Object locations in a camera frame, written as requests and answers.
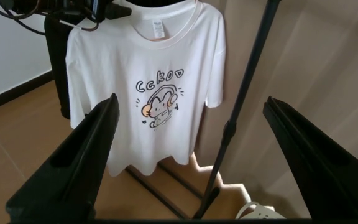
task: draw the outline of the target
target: shirt tag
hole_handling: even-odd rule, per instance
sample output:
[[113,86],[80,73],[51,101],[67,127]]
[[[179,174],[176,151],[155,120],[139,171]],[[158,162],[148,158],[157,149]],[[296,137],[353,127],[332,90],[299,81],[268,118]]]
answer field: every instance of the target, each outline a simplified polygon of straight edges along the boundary
[[164,26],[161,19],[153,20],[154,37],[157,39],[165,38]]

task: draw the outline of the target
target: shirt sleeve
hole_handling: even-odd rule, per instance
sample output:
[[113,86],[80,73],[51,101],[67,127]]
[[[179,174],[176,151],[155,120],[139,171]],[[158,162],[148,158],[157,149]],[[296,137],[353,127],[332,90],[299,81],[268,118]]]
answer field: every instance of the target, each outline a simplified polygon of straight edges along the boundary
[[223,100],[223,77],[224,64],[226,59],[226,38],[224,31],[223,16],[219,18],[218,34],[215,48],[215,55],[211,67],[211,74],[208,83],[208,92],[205,105],[209,108],[215,108]]
[[79,55],[81,55],[79,45],[70,34],[67,42],[66,68],[70,102],[70,125],[73,129],[85,118],[85,113],[91,111],[91,103],[86,92]]

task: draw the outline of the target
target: wall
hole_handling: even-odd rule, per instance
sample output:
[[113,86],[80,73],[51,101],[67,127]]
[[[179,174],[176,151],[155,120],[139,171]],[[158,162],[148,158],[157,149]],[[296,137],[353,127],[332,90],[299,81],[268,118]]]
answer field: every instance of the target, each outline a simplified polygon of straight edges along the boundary
[[[201,166],[216,158],[266,4],[208,2],[225,17],[227,60],[224,102],[205,112],[200,129]],[[269,96],[292,105],[358,158],[358,1],[281,1],[220,170],[226,184],[243,183],[253,200],[287,218],[309,217],[262,114]]]
[[[44,30],[44,19],[35,15],[23,20]],[[45,37],[0,16],[0,93],[50,70]]]

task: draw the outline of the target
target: shirt neckline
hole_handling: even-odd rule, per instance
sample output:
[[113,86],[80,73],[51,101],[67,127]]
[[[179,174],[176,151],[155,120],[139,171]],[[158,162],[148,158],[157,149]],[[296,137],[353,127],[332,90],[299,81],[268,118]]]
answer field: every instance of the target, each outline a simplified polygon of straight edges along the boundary
[[131,8],[132,12],[134,12],[136,16],[141,16],[141,19],[163,19],[181,14],[188,10],[193,10],[193,13],[190,16],[189,20],[180,29],[178,33],[176,33],[173,37],[170,37],[169,39],[161,41],[152,41],[141,36],[133,26],[131,18],[126,17],[125,19],[127,25],[125,26],[125,30],[129,38],[132,39],[136,44],[147,47],[149,49],[162,49],[177,43],[193,27],[202,8],[202,4],[199,2],[199,0],[185,0],[164,7],[142,7],[132,4],[126,0],[121,0],[121,5]]

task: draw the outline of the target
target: cartoon headphones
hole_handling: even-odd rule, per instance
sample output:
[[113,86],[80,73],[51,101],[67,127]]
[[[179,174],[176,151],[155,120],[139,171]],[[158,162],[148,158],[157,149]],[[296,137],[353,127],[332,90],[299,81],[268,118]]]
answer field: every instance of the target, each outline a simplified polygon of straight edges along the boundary
[[163,85],[149,98],[147,104],[143,106],[142,108],[143,116],[149,117],[150,110],[152,109],[152,102],[154,98],[157,97],[157,95],[160,94],[162,90],[166,90],[167,93],[171,93],[171,96],[167,101],[168,107],[172,106],[172,104],[178,99],[178,95],[176,94],[177,88],[174,85]]

